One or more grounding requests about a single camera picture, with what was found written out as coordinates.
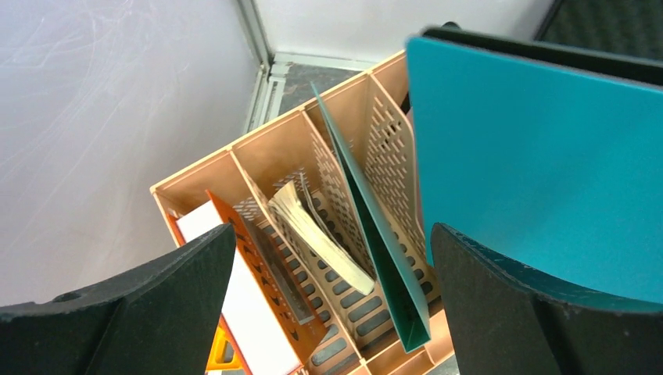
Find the blue plastic folder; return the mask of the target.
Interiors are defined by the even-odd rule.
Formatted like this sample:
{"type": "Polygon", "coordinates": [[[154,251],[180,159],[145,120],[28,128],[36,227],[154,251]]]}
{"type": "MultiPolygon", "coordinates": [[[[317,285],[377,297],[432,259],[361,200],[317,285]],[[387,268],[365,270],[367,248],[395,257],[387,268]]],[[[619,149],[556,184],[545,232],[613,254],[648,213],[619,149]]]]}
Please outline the blue plastic folder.
{"type": "Polygon", "coordinates": [[[662,300],[662,91],[425,37],[406,45],[423,227],[662,300]]]}

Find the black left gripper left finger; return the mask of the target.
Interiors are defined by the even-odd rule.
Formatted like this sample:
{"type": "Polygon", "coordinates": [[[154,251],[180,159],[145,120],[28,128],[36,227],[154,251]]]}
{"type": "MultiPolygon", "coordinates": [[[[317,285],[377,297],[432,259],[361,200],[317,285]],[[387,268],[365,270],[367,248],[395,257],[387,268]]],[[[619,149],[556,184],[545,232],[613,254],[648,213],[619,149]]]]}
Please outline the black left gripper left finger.
{"type": "Polygon", "coordinates": [[[222,224],[50,302],[2,307],[2,373],[205,373],[235,246],[222,224]]]}

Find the orange Good Morning book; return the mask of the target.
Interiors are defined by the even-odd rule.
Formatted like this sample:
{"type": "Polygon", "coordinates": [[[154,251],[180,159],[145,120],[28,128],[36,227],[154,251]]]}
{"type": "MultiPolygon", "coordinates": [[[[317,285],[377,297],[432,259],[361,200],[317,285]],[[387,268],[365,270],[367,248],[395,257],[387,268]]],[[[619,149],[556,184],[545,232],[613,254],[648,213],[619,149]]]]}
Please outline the orange Good Morning book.
{"type": "Polygon", "coordinates": [[[291,275],[272,237],[208,191],[191,212],[167,214],[176,242],[185,245],[221,224],[235,232],[219,329],[210,358],[227,341],[247,374],[299,374],[327,333],[319,315],[291,275]]]}

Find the peach plastic file organizer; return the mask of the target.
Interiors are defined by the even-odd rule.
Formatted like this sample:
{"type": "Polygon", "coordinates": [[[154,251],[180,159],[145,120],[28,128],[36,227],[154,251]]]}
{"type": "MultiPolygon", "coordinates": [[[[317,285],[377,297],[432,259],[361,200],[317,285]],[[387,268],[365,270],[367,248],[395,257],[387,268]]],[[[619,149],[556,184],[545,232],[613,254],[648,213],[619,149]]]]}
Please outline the peach plastic file organizer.
{"type": "Polygon", "coordinates": [[[310,291],[331,328],[304,364],[305,374],[427,374],[454,354],[418,222],[414,135],[402,110],[406,66],[404,53],[398,52],[151,187],[168,223],[192,211],[205,192],[212,191],[271,231],[292,274],[310,291]],[[290,231],[269,212],[268,199],[293,182],[311,190],[337,234],[353,247],[360,243],[320,104],[327,106],[365,173],[426,297],[432,336],[411,353],[403,350],[382,290],[362,297],[330,268],[311,256],[302,257],[290,231]]]}

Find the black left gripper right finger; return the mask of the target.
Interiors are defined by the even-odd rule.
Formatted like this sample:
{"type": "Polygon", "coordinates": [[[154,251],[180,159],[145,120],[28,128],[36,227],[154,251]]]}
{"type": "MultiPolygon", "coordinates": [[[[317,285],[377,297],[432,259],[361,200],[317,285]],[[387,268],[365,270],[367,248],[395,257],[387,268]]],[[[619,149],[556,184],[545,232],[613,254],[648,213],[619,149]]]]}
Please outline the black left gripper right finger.
{"type": "Polygon", "coordinates": [[[462,374],[659,374],[662,307],[553,277],[436,223],[430,245],[462,374]]]}

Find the Nineteen Eighty-Four dark book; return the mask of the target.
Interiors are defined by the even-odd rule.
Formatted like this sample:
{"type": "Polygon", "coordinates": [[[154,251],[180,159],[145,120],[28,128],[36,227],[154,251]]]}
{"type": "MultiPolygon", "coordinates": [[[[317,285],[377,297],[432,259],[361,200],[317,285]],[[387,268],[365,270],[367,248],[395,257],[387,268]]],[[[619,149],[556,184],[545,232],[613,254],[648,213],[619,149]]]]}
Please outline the Nineteen Eighty-Four dark book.
{"type": "Polygon", "coordinates": [[[269,206],[302,240],[308,251],[331,267],[345,282],[363,295],[375,289],[375,280],[319,223],[319,215],[310,208],[310,196],[297,189],[293,180],[281,187],[269,206]]]}

